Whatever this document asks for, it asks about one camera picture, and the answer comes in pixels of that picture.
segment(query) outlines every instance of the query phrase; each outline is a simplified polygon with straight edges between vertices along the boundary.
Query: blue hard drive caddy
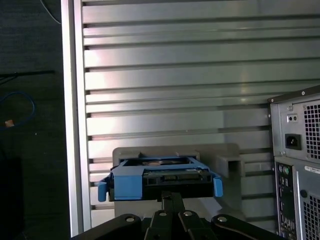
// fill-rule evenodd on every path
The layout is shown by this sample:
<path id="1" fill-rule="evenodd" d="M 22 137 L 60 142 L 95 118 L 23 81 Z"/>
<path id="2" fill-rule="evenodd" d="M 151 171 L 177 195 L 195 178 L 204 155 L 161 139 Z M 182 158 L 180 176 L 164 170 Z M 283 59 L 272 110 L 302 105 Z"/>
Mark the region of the blue hard drive caddy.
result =
<path id="1" fill-rule="evenodd" d="M 98 200 L 138 201 L 161 198 L 162 191 L 183 198 L 222 197 L 221 177 L 192 156 L 121 159 L 98 184 Z"/>

